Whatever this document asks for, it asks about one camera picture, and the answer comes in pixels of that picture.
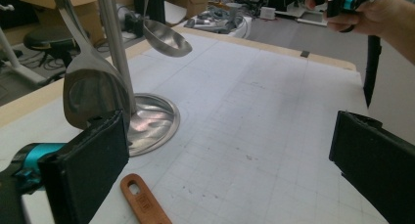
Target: wooden spatula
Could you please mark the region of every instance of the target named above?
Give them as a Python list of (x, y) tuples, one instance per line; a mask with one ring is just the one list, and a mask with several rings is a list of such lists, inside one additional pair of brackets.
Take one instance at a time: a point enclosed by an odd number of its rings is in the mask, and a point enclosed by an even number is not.
[[(130, 187), (137, 186), (138, 191)], [(131, 173), (121, 180), (122, 193), (128, 200), (138, 221), (143, 224), (171, 224), (164, 210), (153, 196), (144, 180), (137, 174)]]

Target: stainless steel spoon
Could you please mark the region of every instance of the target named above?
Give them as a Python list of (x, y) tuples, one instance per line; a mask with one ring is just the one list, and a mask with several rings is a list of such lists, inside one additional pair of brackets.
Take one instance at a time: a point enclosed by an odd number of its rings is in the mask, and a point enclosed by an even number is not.
[(74, 127), (84, 129), (91, 117), (113, 110), (123, 110), (127, 130), (131, 113), (122, 77), (91, 46), (70, 0), (55, 2), (81, 51), (71, 61), (65, 75), (63, 98), (67, 121)]
[(182, 57), (192, 51), (192, 46), (178, 32), (152, 20), (146, 20), (149, 0), (144, 3), (143, 33), (150, 45), (160, 53), (170, 57)]

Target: table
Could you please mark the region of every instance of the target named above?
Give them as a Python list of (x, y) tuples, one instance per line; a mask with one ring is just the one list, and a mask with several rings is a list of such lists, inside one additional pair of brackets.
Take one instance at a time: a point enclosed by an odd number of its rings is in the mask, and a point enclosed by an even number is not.
[[(143, 177), (173, 223), (386, 223), (328, 160), (338, 110), (368, 114), (350, 63), (176, 27), (194, 51), (126, 51), (134, 91), (177, 105), (175, 136), (132, 157), (91, 223), (137, 223), (119, 181)], [(67, 142), (62, 81), (0, 108), (0, 169), (32, 142)], [(51, 223), (44, 192), (24, 197)]]

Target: reflective metal surface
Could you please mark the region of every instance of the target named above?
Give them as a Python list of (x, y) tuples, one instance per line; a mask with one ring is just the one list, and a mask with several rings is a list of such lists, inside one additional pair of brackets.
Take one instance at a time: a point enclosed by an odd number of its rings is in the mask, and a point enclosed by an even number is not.
[(67, 121), (84, 129), (93, 116), (123, 110), (127, 128), (131, 117), (130, 101), (121, 75), (90, 45), (70, 0), (55, 2), (81, 51), (71, 61), (65, 75), (63, 99)]
[(137, 112), (131, 116), (128, 141), (131, 157), (148, 153), (167, 142), (180, 124), (178, 108), (153, 94), (135, 94)]
[[(149, 0), (145, 0), (144, 15), (148, 3)], [(143, 33), (150, 45), (164, 55), (182, 57), (192, 51), (192, 46), (179, 33), (160, 22), (146, 20), (145, 16)]]

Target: ladle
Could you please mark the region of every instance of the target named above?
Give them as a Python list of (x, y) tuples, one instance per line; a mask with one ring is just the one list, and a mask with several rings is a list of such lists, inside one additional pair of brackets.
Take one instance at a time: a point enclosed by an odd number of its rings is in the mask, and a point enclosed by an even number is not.
[(123, 109), (128, 129), (130, 104), (119, 72), (90, 45), (70, 0), (55, 0), (67, 27), (80, 48), (67, 68), (64, 112), (74, 127), (84, 129), (87, 120), (104, 112)]
[(143, 33), (150, 45), (170, 57), (182, 57), (192, 51), (192, 46), (179, 33), (161, 22), (146, 19), (149, 0), (144, 3)]

